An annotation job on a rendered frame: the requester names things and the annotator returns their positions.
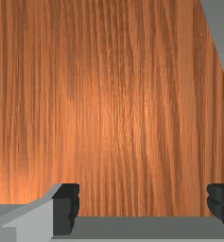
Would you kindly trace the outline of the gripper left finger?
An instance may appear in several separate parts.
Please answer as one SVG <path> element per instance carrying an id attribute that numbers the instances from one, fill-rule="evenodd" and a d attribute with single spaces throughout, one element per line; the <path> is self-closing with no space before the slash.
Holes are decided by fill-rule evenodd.
<path id="1" fill-rule="evenodd" d="M 70 235 L 79 210 L 79 185 L 56 183 L 36 199 L 0 216 L 0 242 L 49 242 Z"/>

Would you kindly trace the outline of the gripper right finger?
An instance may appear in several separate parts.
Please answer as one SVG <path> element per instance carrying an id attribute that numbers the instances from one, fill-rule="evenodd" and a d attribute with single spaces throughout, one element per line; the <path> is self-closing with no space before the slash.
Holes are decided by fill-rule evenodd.
<path id="1" fill-rule="evenodd" d="M 207 185 L 207 206 L 210 212 L 224 224 L 224 183 Z"/>

